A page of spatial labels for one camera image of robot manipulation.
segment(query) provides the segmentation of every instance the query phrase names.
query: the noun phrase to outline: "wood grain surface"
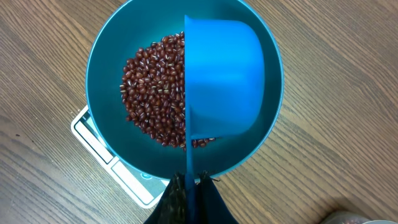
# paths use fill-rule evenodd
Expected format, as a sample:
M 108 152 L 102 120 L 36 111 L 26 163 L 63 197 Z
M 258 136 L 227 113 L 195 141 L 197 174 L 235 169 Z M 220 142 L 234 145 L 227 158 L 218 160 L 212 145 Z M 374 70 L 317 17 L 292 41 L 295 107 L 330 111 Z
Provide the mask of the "wood grain surface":
M 241 223 L 398 222 L 398 1 L 247 0 L 279 44 L 285 92 L 255 155 L 216 183 Z M 0 223 L 141 223 L 73 137 L 85 66 L 120 0 L 0 3 Z

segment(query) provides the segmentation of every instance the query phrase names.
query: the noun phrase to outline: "adzuki bean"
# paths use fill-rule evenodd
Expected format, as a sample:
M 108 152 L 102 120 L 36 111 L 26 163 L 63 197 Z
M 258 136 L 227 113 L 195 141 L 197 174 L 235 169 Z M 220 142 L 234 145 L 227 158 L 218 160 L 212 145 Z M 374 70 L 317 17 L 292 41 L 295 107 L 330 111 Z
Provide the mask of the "adzuki bean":
M 138 48 L 123 66 L 120 93 L 128 115 L 143 133 L 162 146 L 187 150 L 185 140 L 185 35 L 168 35 Z M 192 140 L 194 148 L 215 138 Z

